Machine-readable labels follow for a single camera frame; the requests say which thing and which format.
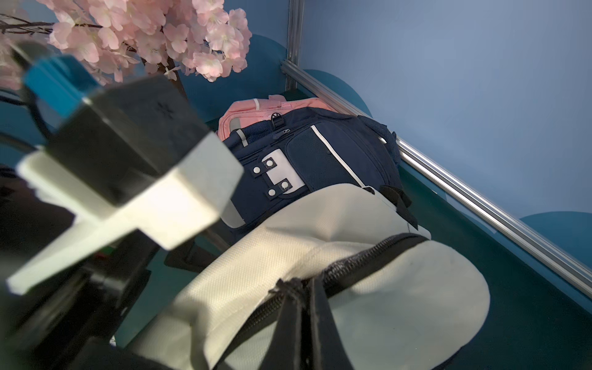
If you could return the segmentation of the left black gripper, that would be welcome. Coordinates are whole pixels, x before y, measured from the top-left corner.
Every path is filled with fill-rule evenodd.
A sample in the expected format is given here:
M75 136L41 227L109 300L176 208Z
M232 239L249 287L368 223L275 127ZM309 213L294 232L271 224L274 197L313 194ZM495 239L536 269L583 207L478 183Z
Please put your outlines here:
M157 245L140 231L18 295L7 278L73 224L14 171L1 172L1 367L66 369L89 339L109 341L146 288Z

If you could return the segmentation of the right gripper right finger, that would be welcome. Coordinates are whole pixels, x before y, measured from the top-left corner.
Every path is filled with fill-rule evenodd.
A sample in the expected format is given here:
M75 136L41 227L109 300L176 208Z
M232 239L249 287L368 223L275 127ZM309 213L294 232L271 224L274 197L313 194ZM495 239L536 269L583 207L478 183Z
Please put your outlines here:
M309 285L311 365L313 369L353 369L342 345L322 277Z

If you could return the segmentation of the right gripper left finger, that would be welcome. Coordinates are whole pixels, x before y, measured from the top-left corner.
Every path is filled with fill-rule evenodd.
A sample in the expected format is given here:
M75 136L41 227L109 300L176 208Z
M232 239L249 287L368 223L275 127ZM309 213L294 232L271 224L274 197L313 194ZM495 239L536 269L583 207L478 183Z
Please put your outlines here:
M260 369L302 367L303 284L301 280L279 280L276 288L283 301L276 327Z

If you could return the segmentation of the beige backpack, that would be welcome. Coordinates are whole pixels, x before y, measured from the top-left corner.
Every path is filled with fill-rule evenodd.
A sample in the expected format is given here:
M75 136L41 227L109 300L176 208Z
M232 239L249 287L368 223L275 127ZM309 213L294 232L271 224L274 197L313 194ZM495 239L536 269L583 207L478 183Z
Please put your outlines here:
M309 285L322 277L353 369L441 369L490 311L484 276L434 241L397 188L340 184L271 216L201 272L129 344L172 369L260 369L283 297L303 284L302 367L311 365Z

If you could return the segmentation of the navy blue backpack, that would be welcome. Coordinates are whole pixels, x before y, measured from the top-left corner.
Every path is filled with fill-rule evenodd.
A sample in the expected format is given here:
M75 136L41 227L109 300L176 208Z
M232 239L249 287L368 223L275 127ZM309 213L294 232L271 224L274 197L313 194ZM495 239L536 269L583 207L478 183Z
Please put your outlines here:
M397 136L365 116L305 107L223 141L245 172L220 227L232 242L296 200L340 183L401 188Z

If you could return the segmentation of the pink backpack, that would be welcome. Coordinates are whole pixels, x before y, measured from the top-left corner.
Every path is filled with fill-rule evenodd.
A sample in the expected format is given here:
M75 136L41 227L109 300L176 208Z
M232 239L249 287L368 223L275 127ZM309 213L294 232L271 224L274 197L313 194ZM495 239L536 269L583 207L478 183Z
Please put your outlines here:
M305 107L321 108L335 112L331 106L319 98L288 101L282 95L270 95L267 99L236 101L230 105L218 121L217 136L226 140L231 132L244 129L255 123L270 120L273 113L286 114Z

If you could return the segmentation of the rear horizontal aluminium bar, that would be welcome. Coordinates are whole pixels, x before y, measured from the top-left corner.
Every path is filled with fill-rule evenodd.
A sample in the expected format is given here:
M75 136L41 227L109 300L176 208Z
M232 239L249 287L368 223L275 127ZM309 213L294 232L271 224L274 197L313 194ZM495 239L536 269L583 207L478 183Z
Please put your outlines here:
M296 83L324 100L340 113L363 116L365 113L339 94L316 80L289 60L282 62L282 72ZM508 237L513 243L537 259L551 271L587 297L591 296L591 270L559 249L525 223L510 216L494 203L478 194L464 182L439 166L402 139L397 140L402 159L429 181L459 201L481 220Z

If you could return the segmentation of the pink cherry blossom tree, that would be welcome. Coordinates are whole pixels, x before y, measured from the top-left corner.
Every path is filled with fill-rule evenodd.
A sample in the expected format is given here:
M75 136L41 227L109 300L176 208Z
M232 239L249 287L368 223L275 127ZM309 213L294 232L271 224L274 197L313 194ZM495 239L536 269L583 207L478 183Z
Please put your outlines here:
M20 1L1 3L1 86L17 90L18 41L73 56L102 85L121 83L138 64L175 81L180 74L213 83L248 66L251 30L243 9L222 1L44 1L51 22L29 21Z

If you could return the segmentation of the left aluminium frame post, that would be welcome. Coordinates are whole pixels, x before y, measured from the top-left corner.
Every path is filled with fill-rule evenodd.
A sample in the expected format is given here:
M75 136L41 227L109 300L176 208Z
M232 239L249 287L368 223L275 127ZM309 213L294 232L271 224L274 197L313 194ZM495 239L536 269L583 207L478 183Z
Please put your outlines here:
M282 72L286 76L286 90L296 89L298 85L297 82L284 71L284 67L288 64L299 66L304 11L305 0L289 1L287 55L285 61L282 63Z

